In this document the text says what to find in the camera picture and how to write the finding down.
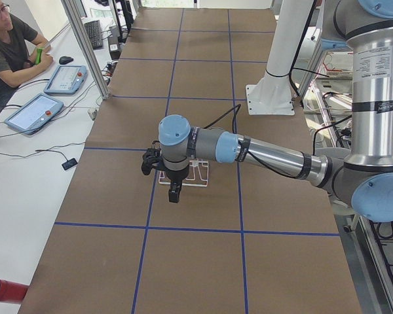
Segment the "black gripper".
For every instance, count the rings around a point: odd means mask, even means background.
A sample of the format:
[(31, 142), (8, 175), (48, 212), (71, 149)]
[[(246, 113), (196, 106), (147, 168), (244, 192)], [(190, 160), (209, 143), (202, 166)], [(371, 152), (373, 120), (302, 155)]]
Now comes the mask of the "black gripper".
[(187, 168), (181, 170), (164, 170), (165, 176), (170, 181), (168, 199), (171, 203), (178, 203), (183, 180), (187, 178)]

